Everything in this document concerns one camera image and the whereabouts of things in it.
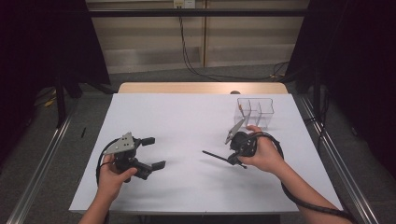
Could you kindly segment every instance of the black strap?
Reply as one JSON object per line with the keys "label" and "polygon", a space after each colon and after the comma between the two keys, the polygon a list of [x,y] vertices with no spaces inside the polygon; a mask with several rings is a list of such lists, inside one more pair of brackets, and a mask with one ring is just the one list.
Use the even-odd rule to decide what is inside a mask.
{"label": "black strap", "polygon": [[[257,138],[259,138],[259,137],[267,137],[267,138],[271,139],[271,141],[273,142],[273,144],[276,147],[277,152],[280,154],[282,159],[285,159],[285,157],[283,155],[282,147],[280,146],[280,143],[278,141],[276,141],[276,139],[271,134],[263,133],[263,132],[254,133],[253,135],[251,135],[249,137],[249,139],[253,138],[253,137],[257,137]],[[348,219],[352,223],[358,223],[356,221],[356,219],[351,214],[349,214],[347,212],[343,212],[343,211],[340,211],[340,210],[337,210],[337,209],[332,209],[332,208],[328,208],[328,207],[322,207],[322,206],[314,205],[312,203],[304,202],[304,201],[296,198],[294,195],[292,195],[290,193],[290,191],[285,187],[285,185],[282,182],[281,182],[281,185],[282,185],[283,192],[285,192],[286,196],[288,196],[288,198],[292,202],[300,205],[301,207],[304,207],[304,208],[307,208],[307,209],[310,209],[310,210],[313,210],[313,211],[317,211],[317,212],[320,212],[320,213],[325,213],[325,214],[329,214],[329,215],[333,215],[333,216],[343,217],[343,218]]]}
{"label": "black strap", "polygon": [[99,176],[100,176],[100,168],[102,167],[101,163],[102,163],[102,158],[103,158],[103,152],[110,147],[111,145],[113,145],[115,142],[117,142],[119,140],[119,138],[114,139],[113,141],[111,141],[109,144],[107,144],[107,146],[102,150],[102,153],[99,156],[99,160],[98,160],[98,164],[96,166],[96,185],[99,185]]}

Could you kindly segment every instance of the forearm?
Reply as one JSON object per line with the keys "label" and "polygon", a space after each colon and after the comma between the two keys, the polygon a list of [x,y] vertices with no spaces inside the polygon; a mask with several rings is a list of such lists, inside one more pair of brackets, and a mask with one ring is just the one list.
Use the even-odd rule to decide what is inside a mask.
{"label": "forearm", "polygon": [[[332,203],[320,195],[309,184],[307,184],[288,164],[283,162],[275,172],[273,172],[285,185],[289,192],[296,198],[314,205],[337,209]],[[333,215],[327,215],[314,210],[310,210],[298,205],[308,223],[350,223],[347,219]]]}
{"label": "forearm", "polygon": [[82,217],[79,224],[102,224],[112,201],[108,198],[96,195],[87,212]]}

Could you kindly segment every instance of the metal rail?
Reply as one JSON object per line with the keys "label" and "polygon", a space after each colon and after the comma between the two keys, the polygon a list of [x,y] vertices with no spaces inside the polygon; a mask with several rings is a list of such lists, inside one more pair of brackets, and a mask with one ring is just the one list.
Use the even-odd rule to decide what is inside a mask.
{"label": "metal rail", "polygon": [[91,9],[91,17],[303,17],[307,9]]}
{"label": "metal rail", "polygon": [[55,130],[54,135],[47,147],[46,152],[43,155],[40,163],[35,169],[35,173],[29,181],[28,186],[23,192],[22,196],[18,200],[17,204],[14,207],[14,210],[9,217],[7,224],[22,224],[25,220],[27,213],[29,212],[30,207],[33,204],[35,196],[37,195],[40,187],[46,177],[47,171],[50,167],[52,159],[64,138],[64,134],[67,131],[67,128],[70,123],[70,117],[76,110],[77,103],[72,104],[72,108],[70,110],[69,116],[66,117],[66,120],[61,125],[61,127]]}
{"label": "metal rail", "polygon": [[[302,98],[302,102],[306,113],[311,118],[313,118],[314,113],[311,102],[308,100],[306,96]],[[314,127],[318,132],[318,135],[320,135],[320,132],[323,127],[322,123],[314,120]],[[336,148],[335,144],[333,143],[332,139],[330,138],[326,130],[323,130],[321,140],[327,150],[327,153],[329,154],[332,160],[332,163],[335,166],[335,169],[337,170],[342,181],[344,182],[344,185],[349,193],[349,196],[351,197],[353,203],[355,204],[356,208],[361,214],[361,218],[363,219],[364,223],[377,224],[378,220],[376,219],[375,214],[372,208],[370,207],[370,204],[368,203],[364,194],[361,192],[361,189],[358,187],[358,184],[355,182],[355,179],[353,178],[352,174],[347,169],[347,166],[344,163],[340,153],[338,152],[338,149]]]}

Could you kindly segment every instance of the metal frame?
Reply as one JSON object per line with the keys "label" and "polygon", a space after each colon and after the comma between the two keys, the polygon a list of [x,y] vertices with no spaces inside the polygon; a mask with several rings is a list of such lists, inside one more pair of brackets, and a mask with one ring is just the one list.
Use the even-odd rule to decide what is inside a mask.
{"label": "metal frame", "polygon": [[[92,9],[89,11],[37,11],[42,16],[49,17],[86,17],[112,18],[112,17],[305,17],[323,11],[310,11],[308,9],[210,9],[210,8],[170,8],[170,9]],[[57,92],[63,92],[62,81],[59,75],[56,83]],[[64,99],[59,94],[58,126],[66,117]]]}
{"label": "metal frame", "polygon": [[35,169],[35,173],[30,179],[28,186],[26,187],[22,196],[12,210],[12,213],[8,218],[7,224],[23,223],[23,221],[26,219],[29,209],[35,200],[35,196],[40,190],[40,187],[46,177],[47,171],[50,168],[50,164],[56,154],[56,151],[64,138],[64,134],[66,133],[67,128],[70,124],[71,115],[75,112],[76,107],[77,102],[74,102],[70,109],[70,115],[66,117],[64,123],[55,130],[55,133],[52,136],[52,139],[49,143],[49,146],[47,147],[46,152],[43,155],[43,158]]}
{"label": "metal frame", "polygon": [[[303,106],[305,112],[313,118],[313,106],[307,96],[302,98]],[[327,153],[329,154],[332,163],[337,170],[337,173],[340,175],[346,190],[349,193],[353,203],[355,204],[356,208],[358,209],[359,213],[361,214],[361,218],[363,219],[364,223],[366,224],[377,224],[378,220],[375,217],[375,214],[368,203],[366,197],[361,192],[358,184],[356,183],[355,179],[353,178],[352,174],[347,169],[347,166],[342,159],[340,153],[338,152],[337,147],[335,146],[334,142],[330,138],[329,134],[327,133],[326,129],[323,129],[323,124],[319,121],[314,120],[314,127],[318,133],[318,136],[321,135],[321,142],[325,146]]]}

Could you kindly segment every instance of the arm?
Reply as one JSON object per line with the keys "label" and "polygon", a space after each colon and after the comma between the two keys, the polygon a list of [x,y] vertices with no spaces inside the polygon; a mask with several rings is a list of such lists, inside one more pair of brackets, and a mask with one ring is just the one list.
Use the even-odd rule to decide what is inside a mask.
{"label": "arm", "polygon": [[[248,126],[253,132],[261,129]],[[337,209],[332,203],[321,196],[310,185],[308,185],[279,155],[272,141],[266,137],[259,137],[256,154],[253,157],[239,157],[242,163],[254,165],[264,172],[269,172],[285,185],[289,192],[296,198],[307,203]],[[298,205],[300,212],[308,223],[351,223],[342,217],[323,214]]]}
{"label": "arm", "polygon": [[120,193],[122,183],[137,172],[135,168],[131,168],[118,174],[115,165],[107,163],[113,160],[113,155],[105,155],[100,170],[98,190],[90,207],[79,222],[80,224],[104,223],[111,203]]}

